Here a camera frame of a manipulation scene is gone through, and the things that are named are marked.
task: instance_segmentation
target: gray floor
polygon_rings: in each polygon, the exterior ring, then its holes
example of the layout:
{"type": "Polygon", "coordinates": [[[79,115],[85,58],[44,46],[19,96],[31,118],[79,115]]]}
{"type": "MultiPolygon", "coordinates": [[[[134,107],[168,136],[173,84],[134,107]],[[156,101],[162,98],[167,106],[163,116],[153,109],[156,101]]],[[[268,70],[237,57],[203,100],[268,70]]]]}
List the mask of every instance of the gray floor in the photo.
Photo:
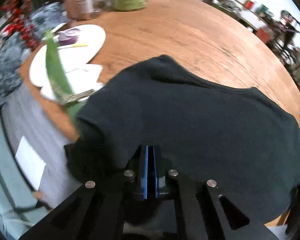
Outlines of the gray floor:
{"type": "Polygon", "coordinates": [[[55,208],[81,185],[66,168],[63,146],[69,141],[54,127],[25,84],[11,94],[1,114],[13,154],[25,136],[47,163],[39,190],[42,201],[55,208]]]}

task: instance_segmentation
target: black cloth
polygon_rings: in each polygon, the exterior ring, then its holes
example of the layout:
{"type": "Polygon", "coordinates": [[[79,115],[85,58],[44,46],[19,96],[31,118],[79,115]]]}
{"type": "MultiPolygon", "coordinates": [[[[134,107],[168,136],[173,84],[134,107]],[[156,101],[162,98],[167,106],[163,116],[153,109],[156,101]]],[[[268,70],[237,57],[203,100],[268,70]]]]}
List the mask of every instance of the black cloth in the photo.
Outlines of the black cloth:
{"type": "Polygon", "coordinates": [[[160,145],[176,170],[216,180],[263,223],[287,210],[300,183],[292,115],[257,88],[203,80],[167,55],[122,70],[77,121],[81,137],[68,167],[82,182],[123,169],[139,145],[160,145]]]}

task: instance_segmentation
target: white paper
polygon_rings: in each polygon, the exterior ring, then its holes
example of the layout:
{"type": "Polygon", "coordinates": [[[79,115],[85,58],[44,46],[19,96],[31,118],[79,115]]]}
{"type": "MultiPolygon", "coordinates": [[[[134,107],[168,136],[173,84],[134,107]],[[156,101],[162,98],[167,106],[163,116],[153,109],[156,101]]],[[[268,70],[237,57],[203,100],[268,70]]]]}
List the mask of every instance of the white paper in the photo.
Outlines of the white paper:
{"type": "Polygon", "coordinates": [[[24,136],[21,138],[15,158],[23,174],[28,179],[28,182],[35,190],[39,190],[46,163],[36,153],[24,136]]]}

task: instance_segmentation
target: wood grain tabletop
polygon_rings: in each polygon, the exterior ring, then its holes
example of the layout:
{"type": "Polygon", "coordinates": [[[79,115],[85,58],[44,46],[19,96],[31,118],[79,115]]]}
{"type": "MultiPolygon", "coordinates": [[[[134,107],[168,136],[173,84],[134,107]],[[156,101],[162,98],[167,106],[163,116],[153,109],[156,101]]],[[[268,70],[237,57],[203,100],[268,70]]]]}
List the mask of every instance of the wood grain tabletop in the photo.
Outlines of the wood grain tabletop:
{"type": "MultiPolygon", "coordinates": [[[[235,88],[257,87],[300,123],[300,93],[277,57],[240,23],[198,0],[148,0],[135,12],[105,12],[78,22],[106,31],[106,40],[90,61],[106,83],[122,69],[161,54],[173,57],[193,74],[235,88]]],[[[78,134],[57,104],[43,99],[29,80],[37,48],[19,73],[51,121],[72,141],[78,134]]]]}

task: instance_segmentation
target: screw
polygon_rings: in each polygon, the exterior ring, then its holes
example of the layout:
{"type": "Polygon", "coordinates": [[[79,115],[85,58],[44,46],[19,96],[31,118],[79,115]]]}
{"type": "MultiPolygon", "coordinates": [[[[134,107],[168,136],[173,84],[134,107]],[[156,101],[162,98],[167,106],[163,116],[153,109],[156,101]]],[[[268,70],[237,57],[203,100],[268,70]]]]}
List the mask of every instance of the screw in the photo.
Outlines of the screw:
{"type": "Polygon", "coordinates": [[[179,172],[177,170],[170,170],[170,171],[168,171],[168,174],[171,177],[175,177],[179,174],[179,172]]]}
{"type": "Polygon", "coordinates": [[[86,188],[93,188],[96,185],[96,183],[92,180],[89,180],[86,182],[85,185],[86,185],[86,188]]]}
{"type": "Polygon", "coordinates": [[[132,170],[126,170],[123,174],[126,177],[132,177],[134,175],[134,172],[132,170]]]}
{"type": "Polygon", "coordinates": [[[213,180],[213,179],[209,179],[209,180],[207,181],[207,185],[208,185],[209,187],[215,187],[215,186],[217,185],[217,182],[216,182],[215,180],[213,180]]]}

